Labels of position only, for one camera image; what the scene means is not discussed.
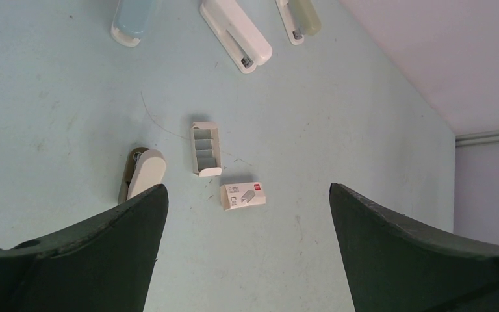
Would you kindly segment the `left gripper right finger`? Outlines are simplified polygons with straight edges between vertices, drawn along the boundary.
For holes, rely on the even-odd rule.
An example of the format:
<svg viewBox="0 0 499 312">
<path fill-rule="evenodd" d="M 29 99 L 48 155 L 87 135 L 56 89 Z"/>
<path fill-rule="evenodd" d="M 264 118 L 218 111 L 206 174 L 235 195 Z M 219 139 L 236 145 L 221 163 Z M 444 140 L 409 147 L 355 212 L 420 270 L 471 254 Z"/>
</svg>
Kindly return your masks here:
<svg viewBox="0 0 499 312">
<path fill-rule="evenodd" d="M 499 311 L 499 245 L 392 211 L 345 185 L 329 189 L 356 311 Z"/>
</svg>

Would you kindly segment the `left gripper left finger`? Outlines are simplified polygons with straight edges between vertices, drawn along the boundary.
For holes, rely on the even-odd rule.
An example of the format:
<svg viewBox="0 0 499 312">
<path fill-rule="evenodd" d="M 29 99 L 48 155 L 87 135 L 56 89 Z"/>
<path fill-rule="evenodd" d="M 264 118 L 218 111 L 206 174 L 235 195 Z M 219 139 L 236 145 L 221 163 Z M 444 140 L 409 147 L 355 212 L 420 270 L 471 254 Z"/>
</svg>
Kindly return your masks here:
<svg viewBox="0 0 499 312">
<path fill-rule="evenodd" d="M 143 311 L 168 214 L 155 185 L 54 233 L 0 249 L 0 311 Z"/>
</svg>

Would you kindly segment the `beige brown stapler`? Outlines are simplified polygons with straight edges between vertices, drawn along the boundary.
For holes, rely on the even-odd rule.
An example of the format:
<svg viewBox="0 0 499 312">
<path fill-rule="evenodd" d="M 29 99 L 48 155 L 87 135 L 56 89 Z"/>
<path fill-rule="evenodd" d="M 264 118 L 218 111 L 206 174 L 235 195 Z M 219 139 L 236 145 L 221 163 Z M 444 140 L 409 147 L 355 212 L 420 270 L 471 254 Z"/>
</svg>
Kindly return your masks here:
<svg viewBox="0 0 499 312">
<path fill-rule="evenodd" d="M 155 149 L 138 147 L 127 156 L 118 194 L 118 205 L 162 183 L 166 160 Z"/>
</svg>

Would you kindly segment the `light blue stapler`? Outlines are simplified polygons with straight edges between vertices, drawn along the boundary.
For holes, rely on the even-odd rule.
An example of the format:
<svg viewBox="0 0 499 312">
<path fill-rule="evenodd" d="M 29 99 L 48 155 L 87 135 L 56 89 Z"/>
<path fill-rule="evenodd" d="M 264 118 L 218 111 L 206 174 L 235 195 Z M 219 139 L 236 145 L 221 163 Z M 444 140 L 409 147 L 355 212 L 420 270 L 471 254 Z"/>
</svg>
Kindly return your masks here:
<svg viewBox="0 0 499 312">
<path fill-rule="evenodd" d="M 110 27 L 113 39 L 125 47 L 136 47 L 145 35 L 155 7 L 154 0 L 119 0 Z"/>
</svg>

